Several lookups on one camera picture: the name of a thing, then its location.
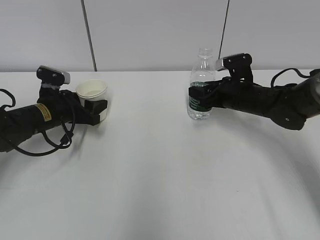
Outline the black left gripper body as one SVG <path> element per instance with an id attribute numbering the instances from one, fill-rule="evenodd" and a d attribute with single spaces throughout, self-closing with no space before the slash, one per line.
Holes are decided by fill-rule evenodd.
<path id="1" fill-rule="evenodd" d="M 43 116 L 45 123 L 58 125 L 61 122 L 84 124 L 88 113 L 78 99 L 66 97 L 66 91 L 48 87 L 41 87 L 36 108 Z"/>

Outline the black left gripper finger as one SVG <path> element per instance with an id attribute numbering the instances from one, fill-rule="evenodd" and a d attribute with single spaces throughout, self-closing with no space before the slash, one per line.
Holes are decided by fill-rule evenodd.
<path id="1" fill-rule="evenodd" d="M 108 107 L 108 101 L 103 100 L 97 100 L 97 101 L 91 101 L 91 100 L 85 100 L 84 101 L 84 108 L 90 111 L 93 115 L 100 115 L 104 110 L 106 110 Z"/>
<path id="2" fill-rule="evenodd" d="M 75 92 L 69 90 L 66 91 L 66 97 L 69 99 L 78 99 L 78 95 Z"/>

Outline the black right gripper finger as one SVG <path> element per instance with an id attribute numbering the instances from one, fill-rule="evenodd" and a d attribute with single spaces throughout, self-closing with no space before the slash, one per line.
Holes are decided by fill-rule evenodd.
<path id="1" fill-rule="evenodd" d="M 191 86 L 188 88 L 189 96 L 198 102 L 203 108 L 212 108 L 214 106 L 215 90 L 207 86 Z"/>
<path id="2" fill-rule="evenodd" d="M 206 82 L 204 83 L 204 86 L 205 86 L 205 87 L 208 87 L 208 88 L 217 88 L 217 87 L 220 86 L 223 82 L 224 82 L 223 79 L 221 79 L 221 80 L 213 80 L 213 81 L 206 81 Z"/>

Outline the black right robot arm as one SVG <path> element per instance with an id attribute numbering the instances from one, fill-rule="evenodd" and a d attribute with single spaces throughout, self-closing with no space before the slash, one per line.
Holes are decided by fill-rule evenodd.
<path id="1" fill-rule="evenodd" d="M 235 75 L 218 81 L 207 81 L 204 86 L 188 89 L 190 105 L 201 109 L 224 108 L 249 113 L 272 120 L 288 130 L 301 130 L 307 119 L 320 114 L 320 71 L 303 75 L 299 84 L 274 85 L 276 74 L 269 87 L 261 86 Z"/>

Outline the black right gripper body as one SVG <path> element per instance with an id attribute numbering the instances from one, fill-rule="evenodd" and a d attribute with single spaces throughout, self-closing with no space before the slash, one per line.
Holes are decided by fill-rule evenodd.
<path id="1" fill-rule="evenodd" d="M 213 108 L 255 109 L 255 85 L 244 80 L 224 77 L 215 90 Z"/>

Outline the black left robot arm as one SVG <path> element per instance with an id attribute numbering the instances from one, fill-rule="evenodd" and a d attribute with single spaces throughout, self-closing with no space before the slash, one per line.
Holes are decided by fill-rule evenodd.
<path id="1" fill-rule="evenodd" d="M 0 150 L 16 150 L 31 157 L 42 157 L 67 149 L 72 144 L 75 126 L 98 125 L 101 122 L 100 113 L 108 107 L 105 99 L 93 102 L 85 100 L 82 105 L 75 92 L 42 87 L 36 104 L 15 108 L 14 95 L 6 89 L 0 91 L 11 98 L 11 104 L 0 107 Z M 19 147 L 36 134 L 42 134 L 52 149 L 33 153 Z"/>

